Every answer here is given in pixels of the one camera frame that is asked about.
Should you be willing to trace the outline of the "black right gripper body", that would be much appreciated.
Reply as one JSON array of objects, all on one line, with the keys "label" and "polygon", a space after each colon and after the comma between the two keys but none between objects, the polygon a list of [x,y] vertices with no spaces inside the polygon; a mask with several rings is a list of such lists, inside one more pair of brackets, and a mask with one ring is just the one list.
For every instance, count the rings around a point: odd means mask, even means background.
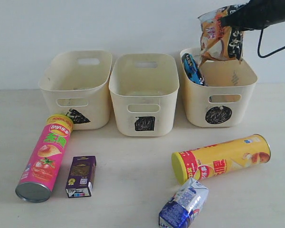
[{"label": "black right gripper body", "polygon": [[251,0],[220,21],[241,31],[262,30],[285,22],[285,0]]}]

